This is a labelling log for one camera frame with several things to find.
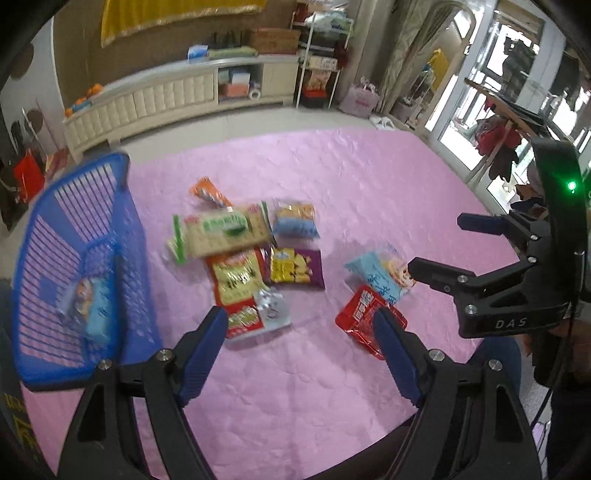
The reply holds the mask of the blue snack in basket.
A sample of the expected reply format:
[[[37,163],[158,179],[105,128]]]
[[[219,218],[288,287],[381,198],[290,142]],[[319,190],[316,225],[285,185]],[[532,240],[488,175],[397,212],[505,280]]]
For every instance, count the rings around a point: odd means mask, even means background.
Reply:
[[[110,342],[112,306],[106,278],[81,277],[66,288],[58,304],[62,324],[99,345]]]

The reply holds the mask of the yellow wall cloth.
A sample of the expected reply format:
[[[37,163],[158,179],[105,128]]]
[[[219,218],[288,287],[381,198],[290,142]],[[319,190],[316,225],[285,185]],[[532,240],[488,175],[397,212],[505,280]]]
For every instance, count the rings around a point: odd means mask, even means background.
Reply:
[[[158,26],[197,18],[260,13],[266,1],[243,0],[111,0],[105,1],[101,47]]]

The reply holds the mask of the cream TV cabinet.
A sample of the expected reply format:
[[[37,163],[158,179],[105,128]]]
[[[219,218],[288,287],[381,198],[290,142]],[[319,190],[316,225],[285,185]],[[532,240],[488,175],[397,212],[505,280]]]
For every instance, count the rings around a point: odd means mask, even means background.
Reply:
[[[298,59],[259,55],[173,62],[110,83],[63,120],[75,161],[84,152],[171,123],[259,105],[293,104]]]

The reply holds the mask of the red yellow chips bag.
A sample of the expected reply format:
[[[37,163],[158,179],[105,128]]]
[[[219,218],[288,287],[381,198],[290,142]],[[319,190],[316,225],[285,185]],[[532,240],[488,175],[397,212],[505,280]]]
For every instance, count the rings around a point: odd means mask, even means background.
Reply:
[[[208,257],[215,304],[228,314],[226,340],[238,342],[290,326],[283,294],[264,281],[259,248]]]

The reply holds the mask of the oranges on cabinet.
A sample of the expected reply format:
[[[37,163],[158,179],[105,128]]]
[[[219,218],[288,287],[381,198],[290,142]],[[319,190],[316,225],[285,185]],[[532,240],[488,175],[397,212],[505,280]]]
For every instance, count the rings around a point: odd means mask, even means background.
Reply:
[[[102,92],[103,86],[101,84],[94,84],[86,92],[86,95],[78,98],[69,108],[64,111],[66,118],[70,118],[74,113],[90,106],[92,100]]]

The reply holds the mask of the white slippers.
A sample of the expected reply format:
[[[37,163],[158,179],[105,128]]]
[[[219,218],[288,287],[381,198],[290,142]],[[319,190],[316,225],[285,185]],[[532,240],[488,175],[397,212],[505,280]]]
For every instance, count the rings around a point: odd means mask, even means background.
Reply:
[[[394,131],[396,126],[391,118],[387,116],[370,115],[370,122],[381,131]]]

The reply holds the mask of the cardboard box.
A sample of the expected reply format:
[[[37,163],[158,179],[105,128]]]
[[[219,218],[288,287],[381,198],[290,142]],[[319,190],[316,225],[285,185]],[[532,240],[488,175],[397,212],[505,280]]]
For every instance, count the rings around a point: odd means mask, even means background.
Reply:
[[[293,55],[297,53],[300,37],[300,30],[259,28],[249,31],[246,37],[246,45],[262,55]]]

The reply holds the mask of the green cracker package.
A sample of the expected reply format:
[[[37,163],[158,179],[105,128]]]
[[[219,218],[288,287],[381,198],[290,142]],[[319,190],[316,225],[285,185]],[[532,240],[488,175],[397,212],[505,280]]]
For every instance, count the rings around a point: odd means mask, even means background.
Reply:
[[[266,202],[174,215],[172,226],[166,246],[178,264],[273,243]]]

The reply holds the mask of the purple yellow snack bag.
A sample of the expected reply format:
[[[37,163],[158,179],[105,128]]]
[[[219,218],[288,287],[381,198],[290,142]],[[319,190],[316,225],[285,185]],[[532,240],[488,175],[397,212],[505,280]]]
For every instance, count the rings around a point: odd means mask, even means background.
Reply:
[[[262,255],[266,284],[325,289],[320,250],[270,246],[263,248]]]

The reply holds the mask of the blue yellow snack packet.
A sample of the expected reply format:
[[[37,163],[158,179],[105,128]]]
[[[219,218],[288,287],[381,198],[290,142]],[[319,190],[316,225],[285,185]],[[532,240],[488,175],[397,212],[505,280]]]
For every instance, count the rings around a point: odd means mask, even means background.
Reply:
[[[320,233],[315,206],[310,202],[277,200],[271,231],[277,236],[317,239]]]

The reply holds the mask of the blue plastic basket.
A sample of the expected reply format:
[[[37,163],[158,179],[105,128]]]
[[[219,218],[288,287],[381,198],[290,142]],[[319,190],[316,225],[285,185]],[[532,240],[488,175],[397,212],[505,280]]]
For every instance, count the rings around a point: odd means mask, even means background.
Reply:
[[[144,228],[128,187],[122,152],[95,159],[37,198],[13,277],[13,357],[30,391],[79,388],[102,360],[147,360],[161,348],[148,278]],[[58,304],[81,277],[106,278],[110,342],[65,327]]]

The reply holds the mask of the light blue snack packet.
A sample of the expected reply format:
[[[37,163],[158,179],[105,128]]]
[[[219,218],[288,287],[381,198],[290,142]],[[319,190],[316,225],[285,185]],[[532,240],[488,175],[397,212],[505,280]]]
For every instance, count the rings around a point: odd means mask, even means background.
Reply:
[[[416,285],[406,258],[391,244],[363,253],[346,263],[345,268],[391,305]]]

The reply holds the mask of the white metal shelf rack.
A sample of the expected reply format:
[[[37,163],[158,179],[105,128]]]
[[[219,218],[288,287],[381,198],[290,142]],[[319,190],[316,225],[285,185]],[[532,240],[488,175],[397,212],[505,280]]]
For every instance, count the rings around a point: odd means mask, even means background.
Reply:
[[[329,109],[342,70],[348,63],[349,41],[355,20],[349,17],[346,3],[297,1],[290,28],[298,38],[297,87],[295,107]]]

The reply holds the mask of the pink shopping bag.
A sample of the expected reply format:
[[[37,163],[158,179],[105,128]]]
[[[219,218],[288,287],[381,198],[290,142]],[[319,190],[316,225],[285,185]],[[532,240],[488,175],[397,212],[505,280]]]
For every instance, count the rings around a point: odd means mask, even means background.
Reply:
[[[369,119],[380,101],[378,88],[369,79],[362,77],[339,102],[339,111],[358,118]]]

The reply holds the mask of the clothes drying rack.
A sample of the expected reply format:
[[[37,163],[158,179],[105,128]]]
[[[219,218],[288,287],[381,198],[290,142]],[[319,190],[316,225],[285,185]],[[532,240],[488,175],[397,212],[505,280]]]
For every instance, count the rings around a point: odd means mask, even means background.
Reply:
[[[534,114],[506,99],[500,92],[468,78],[464,83],[485,97],[484,108],[490,116],[477,121],[473,139],[481,160],[468,174],[465,183],[477,186],[485,176],[498,178],[509,184],[513,167],[520,162],[517,149],[522,141],[531,143],[538,137],[569,141],[567,136],[548,116]]]

